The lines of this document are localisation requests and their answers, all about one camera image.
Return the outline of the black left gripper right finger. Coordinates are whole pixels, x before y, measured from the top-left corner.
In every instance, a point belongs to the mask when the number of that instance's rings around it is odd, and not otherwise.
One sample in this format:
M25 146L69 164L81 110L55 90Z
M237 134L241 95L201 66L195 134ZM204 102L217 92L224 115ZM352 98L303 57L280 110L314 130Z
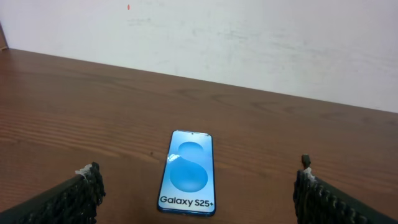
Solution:
M382 214L312 174L308 154L297 171L293 201L298 224L397 224Z

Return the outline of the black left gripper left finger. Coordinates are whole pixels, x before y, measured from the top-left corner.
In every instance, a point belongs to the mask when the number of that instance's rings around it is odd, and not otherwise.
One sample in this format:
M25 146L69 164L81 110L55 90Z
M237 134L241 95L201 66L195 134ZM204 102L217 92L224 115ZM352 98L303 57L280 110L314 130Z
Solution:
M1 223L96 223L96 209L106 195L100 166L92 162L75 174L71 179L1 212Z

